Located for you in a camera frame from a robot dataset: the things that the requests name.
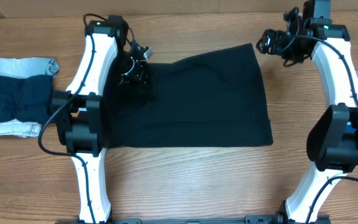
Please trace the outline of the black polo shirt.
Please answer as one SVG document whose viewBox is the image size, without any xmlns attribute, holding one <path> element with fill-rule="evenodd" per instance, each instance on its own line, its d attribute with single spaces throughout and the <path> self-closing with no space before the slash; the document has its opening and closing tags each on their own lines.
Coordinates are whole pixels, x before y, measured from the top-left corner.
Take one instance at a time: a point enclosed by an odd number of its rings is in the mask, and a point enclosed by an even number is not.
<svg viewBox="0 0 358 224">
<path fill-rule="evenodd" d="M 273 143 L 252 44 L 151 63 L 147 88 L 110 83 L 110 147 L 254 147 Z"/>
</svg>

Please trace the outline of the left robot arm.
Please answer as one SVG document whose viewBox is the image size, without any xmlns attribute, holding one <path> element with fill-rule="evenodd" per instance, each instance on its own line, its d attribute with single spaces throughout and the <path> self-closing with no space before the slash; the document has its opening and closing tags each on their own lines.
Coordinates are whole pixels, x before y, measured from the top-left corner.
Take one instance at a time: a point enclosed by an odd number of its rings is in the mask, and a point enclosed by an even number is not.
<svg viewBox="0 0 358 224">
<path fill-rule="evenodd" d="M 93 15 L 85 21 L 85 51 L 74 79 L 65 91 L 52 95 L 52 115 L 64 156 L 72 159 L 80 192 L 76 223 L 112 223 L 104 161 L 111 124 L 103 93 L 108 81 L 139 89 L 150 86 L 150 47 L 140 46 L 121 16 Z"/>
</svg>

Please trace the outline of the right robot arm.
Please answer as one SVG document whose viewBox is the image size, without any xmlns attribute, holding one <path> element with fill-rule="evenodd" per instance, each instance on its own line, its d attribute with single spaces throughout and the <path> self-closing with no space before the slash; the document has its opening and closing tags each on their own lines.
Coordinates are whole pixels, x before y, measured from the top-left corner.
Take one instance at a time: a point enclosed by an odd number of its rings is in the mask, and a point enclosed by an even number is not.
<svg viewBox="0 0 358 224">
<path fill-rule="evenodd" d="M 334 24 L 329 1 L 309 0 L 284 13 L 287 29 L 267 29 L 256 44 L 279 55 L 285 67 L 311 59 L 318 69 L 326 111 L 310 131 L 308 170 L 274 215 L 248 215 L 246 223 L 329 223 L 319 210 L 342 180 L 358 166 L 358 77 L 347 27 Z"/>
</svg>

